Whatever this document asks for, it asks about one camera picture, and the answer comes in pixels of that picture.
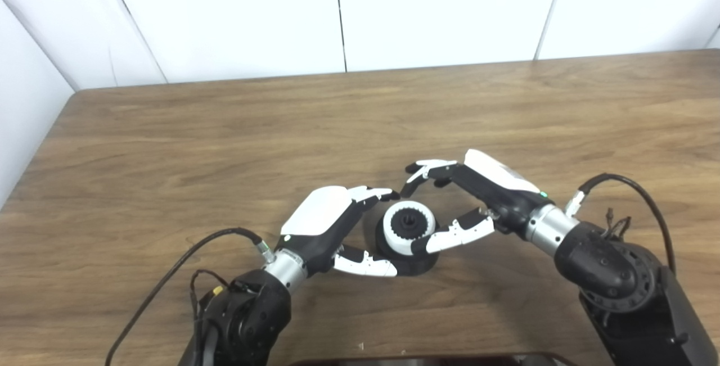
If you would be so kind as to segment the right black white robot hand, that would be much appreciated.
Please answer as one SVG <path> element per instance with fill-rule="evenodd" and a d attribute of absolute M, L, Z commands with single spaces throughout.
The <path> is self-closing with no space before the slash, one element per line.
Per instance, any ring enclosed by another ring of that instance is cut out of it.
<path fill-rule="evenodd" d="M 411 197 L 420 184 L 432 179 L 436 187 L 458 185 L 485 206 L 412 241 L 412 254 L 437 253 L 480 240 L 494 231 L 515 233 L 547 253 L 554 252 L 555 232 L 543 225 L 548 214 L 556 210 L 554 203 L 533 183 L 488 154 L 469 149 L 462 163 L 419 160 L 407 166 L 406 172 L 411 176 L 400 192 L 403 198 Z"/>

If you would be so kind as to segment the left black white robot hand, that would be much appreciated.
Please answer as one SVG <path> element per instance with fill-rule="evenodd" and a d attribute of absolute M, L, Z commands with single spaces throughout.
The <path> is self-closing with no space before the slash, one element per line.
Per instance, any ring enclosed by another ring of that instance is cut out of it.
<path fill-rule="evenodd" d="M 399 276 L 398 267 L 389 259 L 344 244 L 365 212 L 378 202 L 398 199 L 399 193 L 391 188 L 365 185 L 331 185 L 314 190 L 281 227 L 277 258 L 268 266 L 268 272 L 278 277 L 278 265 L 288 259 L 306 278 L 330 269 L 371 277 Z"/>

